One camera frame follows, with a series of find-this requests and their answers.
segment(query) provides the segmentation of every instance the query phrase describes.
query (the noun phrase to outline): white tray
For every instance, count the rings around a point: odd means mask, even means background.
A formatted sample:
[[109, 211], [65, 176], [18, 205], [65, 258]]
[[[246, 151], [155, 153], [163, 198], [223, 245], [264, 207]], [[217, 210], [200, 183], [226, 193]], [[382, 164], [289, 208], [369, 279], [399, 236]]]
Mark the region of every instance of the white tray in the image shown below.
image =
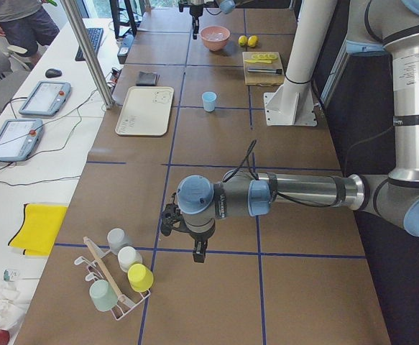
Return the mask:
[[168, 86], [132, 86], [116, 123], [118, 135], [162, 136], [167, 132], [174, 89]]

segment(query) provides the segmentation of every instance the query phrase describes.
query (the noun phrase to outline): table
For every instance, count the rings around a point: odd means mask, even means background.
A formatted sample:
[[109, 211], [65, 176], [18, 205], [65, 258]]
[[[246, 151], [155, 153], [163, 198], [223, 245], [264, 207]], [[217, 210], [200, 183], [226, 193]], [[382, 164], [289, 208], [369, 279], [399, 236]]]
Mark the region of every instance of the table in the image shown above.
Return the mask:
[[[104, 39], [98, 53], [103, 73], [105, 75], [112, 67], [120, 68], [115, 54], [117, 51], [114, 33], [109, 29], [107, 19], [87, 19], [87, 27], [103, 27]], [[56, 116], [58, 119], [45, 125], [45, 133], [37, 151], [53, 150], [62, 147], [68, 138], [70, 130], [79, 122], [73, 136], [68, 140], [64, 150], [46, 152], [33, 157], [26, 162], [20, 162], [15, 167], [0, 171], [0, 180], [8, 183], [30, 183], [38, 180], [51, 180], [69, 176], [79, 176], [86, 162], [86, 155], [98, 128], [101, 124], [104, 110], [101, 97], [94, 93], [89, 102], [80, 108], [80, 117], [76, 112], [66, 115], [70, 110], [88, 99], [91, 91], [96, 89], [91, 74], [85, 62], [76, 62], [74, 57], [78, 49], [76, 38], [67, 24], [63, 27], [55, 41], [48, 48], [38, 62], [15, 97], [27, 96], [38, 81], [45, 80], [48, 68], [58, 68], [63, 76], [54, 81], [67, 81], [72, 85], [72, 93], [67, 103]], [[21, 101], [14, 102], [14, 110], [22, 105]], [[1, 125], [14, 115], [7, 106], [0, 116]], [[68, 205], [78, 178], [36, 185], [10, 187], [0, 183], [0, 281], [3, 280], [5, 269], [17, 269], [22, 277], [39, 278], [46, 258], [27, 258], [21, 252], [7, 246], [8, 241], [16, 234], [23, 222], [23, 205], [25, 203], [56, 203]]]
[[[293, 13], [239, 9], [203, 16], [207, 24], [231, 30], [223, 51], [192, 40], [190, 17], [177, 9], [144, 17], [114, 98], [121, 102], [139, 71], [158, 72], [159, 85], [175, 89], [169, 129], [119, 137], [120, 108], [106, 112], [17, 344], [390, 343], [350, 210], [274, 204], [266, 216], [219, 221], [205, 264], [193, 263], [189, 236], [159, 233], [179, 181], [220, 180], [254, 138], [258, 171], [339, 174], [322, 114], [315, 128], [268, 127], [262, 95], [274, 88], [244, 85], [237, 36], [259, 35], [257, 49], [278, 51], [286, 65]], [[207, 89], [219, 95], [211, 114], [201, 106]], [[133, 238], [155, 275], [151, 296], [118, 322], [96, 311], [86, 271], [73, 264], [90, 257], [83, 236], [106, 248], [114, 227]], [[106, 264], [131, 293], [116, 258]]]

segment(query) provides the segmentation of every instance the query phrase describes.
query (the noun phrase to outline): gray shorts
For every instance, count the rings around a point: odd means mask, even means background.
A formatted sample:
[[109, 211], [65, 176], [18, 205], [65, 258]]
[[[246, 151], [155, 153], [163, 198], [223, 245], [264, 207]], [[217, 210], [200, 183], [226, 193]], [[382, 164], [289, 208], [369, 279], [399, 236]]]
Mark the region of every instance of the gray shorts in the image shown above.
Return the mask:
[[50, 15], [41, 7], [28, 17], [0, 22], [10, 45], [17, 45], [27, 49], [24, 57], [34, 55], [38, 51], [38, 43], [50, 45], [59, 33], [59, 29]]

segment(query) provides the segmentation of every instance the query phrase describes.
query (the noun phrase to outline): pink bowl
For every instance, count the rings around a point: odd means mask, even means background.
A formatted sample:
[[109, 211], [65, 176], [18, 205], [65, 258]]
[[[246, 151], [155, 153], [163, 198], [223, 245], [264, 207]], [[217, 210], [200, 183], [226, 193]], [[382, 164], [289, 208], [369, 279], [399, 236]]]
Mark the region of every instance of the pink bowl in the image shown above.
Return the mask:
[[226, 27], [205, 27], [200, 35], [204, 46], [215, 52], [224, 48], [229, 42], [230, 30]]

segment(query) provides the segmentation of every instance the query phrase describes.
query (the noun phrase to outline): cutting board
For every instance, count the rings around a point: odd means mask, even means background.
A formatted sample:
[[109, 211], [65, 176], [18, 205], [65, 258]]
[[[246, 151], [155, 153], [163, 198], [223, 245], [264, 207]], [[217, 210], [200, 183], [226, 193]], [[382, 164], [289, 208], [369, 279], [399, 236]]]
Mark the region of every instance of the cutting board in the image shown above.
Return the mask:
[[[248, 63], [245, 60], [252, 60], [253, 54], [276, 54], [278, 59], [272, 63]], [[284, 83], [284, 69], [282, 68], [279, 52], [243, 52], [244, 82], [246, 85], [281, 85]], [[252, 73], [247, 68], [274, 68], [282, 69], [282, 75], [270, 73]]]

